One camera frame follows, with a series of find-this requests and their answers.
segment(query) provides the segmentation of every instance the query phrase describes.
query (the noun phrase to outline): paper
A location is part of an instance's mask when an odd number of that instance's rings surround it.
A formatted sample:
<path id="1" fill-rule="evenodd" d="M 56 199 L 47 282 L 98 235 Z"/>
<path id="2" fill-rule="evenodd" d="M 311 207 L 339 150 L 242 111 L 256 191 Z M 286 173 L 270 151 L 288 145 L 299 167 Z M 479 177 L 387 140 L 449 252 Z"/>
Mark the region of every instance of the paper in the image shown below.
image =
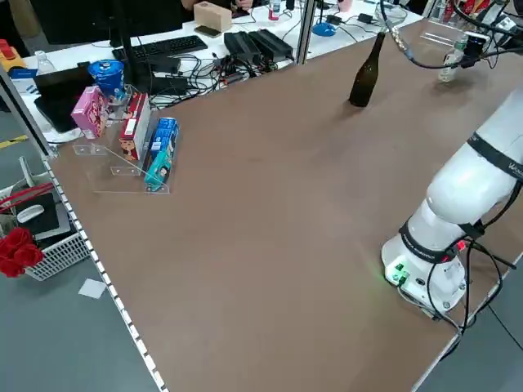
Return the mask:
<path id="1" fill-rule="evenodd" d="M 100 299 L 101 295 L 104 293 L 105 283 L 98 282 L 97 280 L 86 279 L 78 294 L 82 296 L 89 296 L 96 300 Z"/>

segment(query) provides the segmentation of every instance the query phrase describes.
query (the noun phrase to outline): red flower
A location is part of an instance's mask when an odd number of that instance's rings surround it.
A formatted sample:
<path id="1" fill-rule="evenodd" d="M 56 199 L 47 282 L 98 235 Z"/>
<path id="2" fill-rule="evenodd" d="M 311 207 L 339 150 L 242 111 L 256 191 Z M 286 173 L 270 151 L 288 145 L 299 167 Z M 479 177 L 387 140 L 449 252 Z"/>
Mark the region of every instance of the red flower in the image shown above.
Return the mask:
<path id="1" fill-rule="evenodd" d="M 43 259 L 43 253 L 33 243 L 26 243 L 13 256 L 13 262 L 23 267 L 34 267 Z"/>
<path id="2" fill-rule="evenodd" d="M 25 269 L 4 256 L 0 256 L 0 272 L 8 278 L 16 278 L 18 275 L 25 273 Z"/>
<path id="3" fill-rule="evenodd" d="M 23 227 L 15 227 L 0 243 L 0 255 L 13 257 L 16 250 L 26 243 L 33 243 L 33 237 L 29 230 Z"/>

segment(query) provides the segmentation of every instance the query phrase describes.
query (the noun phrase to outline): brown table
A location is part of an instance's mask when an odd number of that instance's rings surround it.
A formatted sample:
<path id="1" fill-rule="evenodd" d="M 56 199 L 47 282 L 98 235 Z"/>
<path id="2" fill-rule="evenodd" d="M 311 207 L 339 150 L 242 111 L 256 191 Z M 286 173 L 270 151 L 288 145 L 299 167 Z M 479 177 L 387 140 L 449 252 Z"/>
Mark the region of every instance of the brown table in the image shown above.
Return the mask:
<path id="1" fill-rule="evenodd" d="M 371 45 L 166 110 L 181 124 L 169 195 L 95 194 L 71 149 L 54 162 L 170 390 L 406 391 L 454 335 L 398 297 L 380 249 L 523 80 L 521 59 L 441 87 L 388 40 L 358 110 L 346 98 Z M 483 243 L 514 260 L 521 218 L 517 203 Z M 495 276 L 475 255 L 475 305 Z"/>

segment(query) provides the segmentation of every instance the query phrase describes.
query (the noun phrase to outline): keyboard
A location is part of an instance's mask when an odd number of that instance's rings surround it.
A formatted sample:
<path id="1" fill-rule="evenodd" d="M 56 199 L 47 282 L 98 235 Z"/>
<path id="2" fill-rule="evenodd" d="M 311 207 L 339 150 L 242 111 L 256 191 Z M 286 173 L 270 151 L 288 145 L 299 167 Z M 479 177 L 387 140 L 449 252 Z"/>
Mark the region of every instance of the keyboard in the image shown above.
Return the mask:
<path id="1" fill-rule="evenodd" d="M 168 39 L 167 41 L 146 43 L 140 47 L 132 47 L 132 51 L 138 60 L 146 60 L 146 57 L 149 56 L 176 56 L 207 48 L 208 46 L 205 45 L 205 42 L 200 37 L 189 35 L 187 37 Z M 123 49 L 114 49 L 113 55 L 117 60 L 126 59 Z"/>

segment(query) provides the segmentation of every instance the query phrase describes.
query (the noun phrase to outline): blue cup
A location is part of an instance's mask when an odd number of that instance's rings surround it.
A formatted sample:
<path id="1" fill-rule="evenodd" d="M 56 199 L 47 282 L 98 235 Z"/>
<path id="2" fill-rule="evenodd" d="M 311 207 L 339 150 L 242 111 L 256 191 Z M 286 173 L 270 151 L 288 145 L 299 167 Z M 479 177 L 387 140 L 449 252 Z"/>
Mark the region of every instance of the blue cup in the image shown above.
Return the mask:
<path id="1" fill-rule="evenodd" d="M 95 84 L 110 102 L 123 99 L 125 90 L 123 88 L 123 63 L 121 61 L 100 60 L 89 65 L 88 70 L 95 79 Z"/>

